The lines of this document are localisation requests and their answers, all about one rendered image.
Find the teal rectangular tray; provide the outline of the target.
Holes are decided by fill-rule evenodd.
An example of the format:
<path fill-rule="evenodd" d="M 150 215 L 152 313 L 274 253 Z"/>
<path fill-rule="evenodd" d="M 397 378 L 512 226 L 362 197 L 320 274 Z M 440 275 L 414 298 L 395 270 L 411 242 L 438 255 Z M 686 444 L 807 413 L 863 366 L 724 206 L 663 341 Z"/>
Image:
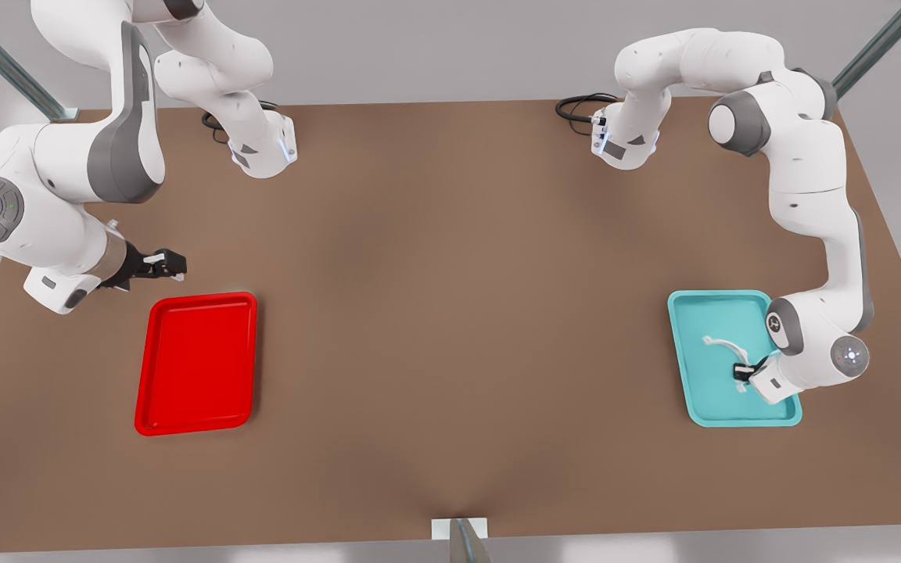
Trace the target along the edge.
<path fill-rule="evenodd" d="M 761 360 L 775 350 L 764 328 L 764 292 L 675 291 L 668 298 L 680 380 L 691 420 L 706 428 L 790 427 L 803 416 L 790 396 L 767 403 L 733 378 L 736 361 Z"/>

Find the red rectangular tray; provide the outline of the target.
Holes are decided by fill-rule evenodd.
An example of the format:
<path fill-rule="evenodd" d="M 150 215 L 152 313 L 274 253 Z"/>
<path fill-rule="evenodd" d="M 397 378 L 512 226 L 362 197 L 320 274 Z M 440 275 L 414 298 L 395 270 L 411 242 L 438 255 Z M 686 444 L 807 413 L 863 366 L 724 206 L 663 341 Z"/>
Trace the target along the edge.
<path fill-rule="evenodd" d="M 140 435 L 228 430 L 253 413 L 258 302 L 250 292 L 158 300 L 135 409 Z"/>

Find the silver frame post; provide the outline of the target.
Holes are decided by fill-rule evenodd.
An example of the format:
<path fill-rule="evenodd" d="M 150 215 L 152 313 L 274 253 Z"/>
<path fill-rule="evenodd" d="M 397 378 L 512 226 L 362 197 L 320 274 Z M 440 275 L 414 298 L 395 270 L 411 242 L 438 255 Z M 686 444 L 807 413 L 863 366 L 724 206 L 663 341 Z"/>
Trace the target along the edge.
<path fill-rule="evenodd" d="M 901 40 L 901 6 L 832 81 L 843 97 Z"/>
<path fill-rule="evenodd" d="M 0 76 L 52 122 L 75 121 L 77 108 L 65 108 L 35 80 L 1 45 Z"/>
<path fill-rule="evenodd" d="M 491 563 L 486 518 L 432 519 L 430 538 L 448 541 L 448 563 Z"/>

